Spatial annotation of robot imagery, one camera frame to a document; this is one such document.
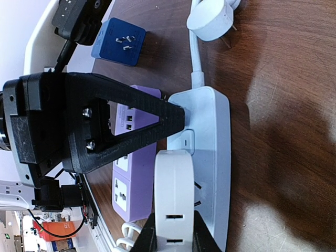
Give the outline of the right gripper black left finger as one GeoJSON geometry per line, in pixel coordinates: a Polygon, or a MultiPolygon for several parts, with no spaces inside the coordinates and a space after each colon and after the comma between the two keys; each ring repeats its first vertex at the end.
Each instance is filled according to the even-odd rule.
{"type": "Polygon", "coordinates": [[[130,252],[157,251],[155,213],[150,214],[130,252]]]}

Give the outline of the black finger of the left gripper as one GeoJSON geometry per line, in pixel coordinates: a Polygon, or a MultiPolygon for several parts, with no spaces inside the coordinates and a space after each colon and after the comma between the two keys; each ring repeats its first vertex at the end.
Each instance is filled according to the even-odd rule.
{"type": "Polygon", "coordinates": [[[90,173],[185,126],[182,107],[101,75],[67,73],[65,98],[68,172],[90,173]]]}

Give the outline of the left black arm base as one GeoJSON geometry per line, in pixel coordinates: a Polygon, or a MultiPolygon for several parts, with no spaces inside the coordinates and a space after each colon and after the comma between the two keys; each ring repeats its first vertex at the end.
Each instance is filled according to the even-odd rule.
{"type": "Polygon", "coordinates": [[[92,229],[97,226],[98,210],[83,176],[77,184],[60,185],[59,181],[45,176],[40,187],[34,189],[35,198],[31,201],[36,209],[43,212],[62,212],[65,208],[81,207],[86,223],[92,229]]]}

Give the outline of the grey-blue power strip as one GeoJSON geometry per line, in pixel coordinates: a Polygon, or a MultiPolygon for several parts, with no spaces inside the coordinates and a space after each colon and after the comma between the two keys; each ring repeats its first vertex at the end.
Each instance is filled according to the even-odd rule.
{"type": "Polygon", "coordinates": [[[184,149],[194,168],[194,202],[219,249],[227,245],[232,140],[228,98],[210,86],[175,93],[169,102],[185,110],[185,128],[167,138],[167,149],[184,149]]]}

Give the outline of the white charger block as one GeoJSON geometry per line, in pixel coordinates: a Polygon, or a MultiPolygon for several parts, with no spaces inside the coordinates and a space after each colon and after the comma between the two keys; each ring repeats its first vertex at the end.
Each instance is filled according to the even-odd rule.
{"type": "Polygon", "coordinates": [[[156,155],[154,213],[157,251],[192,251],[194,170],[186,150],[156,155]]]}

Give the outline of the dark blue cube adapter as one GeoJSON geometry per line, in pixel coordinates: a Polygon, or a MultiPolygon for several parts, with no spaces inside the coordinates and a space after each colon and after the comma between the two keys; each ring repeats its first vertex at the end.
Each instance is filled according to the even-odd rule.
{"type": "Polygon", "coordinates": [[[136,66],[145,36],[144,28],[111,18],[102,24],[91,56],[126,66],[136,66]]]}

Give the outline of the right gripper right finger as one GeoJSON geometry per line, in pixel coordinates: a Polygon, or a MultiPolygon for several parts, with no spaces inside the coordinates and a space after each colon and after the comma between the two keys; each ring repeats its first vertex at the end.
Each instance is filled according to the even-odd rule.
{"type": "Polygon", "coordinates": [[[194,211],[193,252],[221,252],[198,211],[194,211]]]}

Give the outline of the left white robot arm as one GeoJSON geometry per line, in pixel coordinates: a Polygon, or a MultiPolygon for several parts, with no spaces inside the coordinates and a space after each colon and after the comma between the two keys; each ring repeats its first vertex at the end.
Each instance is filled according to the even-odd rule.
{"type": "Polygon", "coordinates": [[[21,182],[40,188],[62,163],[89,173],[183,130],[184,109],[102,75],[67,72],[78,45],[93,44],[109,1],[51,1],[28,41],[24,75],[1,92],[1,148],[11,151],[21,182]],[[158,117],[113,135],[110,101],[158,117]]]}

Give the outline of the purple power strip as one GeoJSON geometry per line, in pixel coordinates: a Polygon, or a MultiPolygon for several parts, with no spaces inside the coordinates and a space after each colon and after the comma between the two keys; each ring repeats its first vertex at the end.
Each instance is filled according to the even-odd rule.
{"type": "MultiPolygon", "coordinates": [[[[115,134],[123,134],[159,121],[153,114],[117,105],[115,134]]],[[[147,218],[152,212],[156,143],[113,162],[112,206],[126,222],[147,218]]]]}

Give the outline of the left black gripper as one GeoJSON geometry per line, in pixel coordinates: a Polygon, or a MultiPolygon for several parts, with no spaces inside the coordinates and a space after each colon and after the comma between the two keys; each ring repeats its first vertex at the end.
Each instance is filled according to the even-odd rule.
{"type": "Polygon", "coordinates": [[[65,140],[65,73],[21,76],[3,86],[7,137],[23,184],[40,180],[61,162],[65,140]]]}

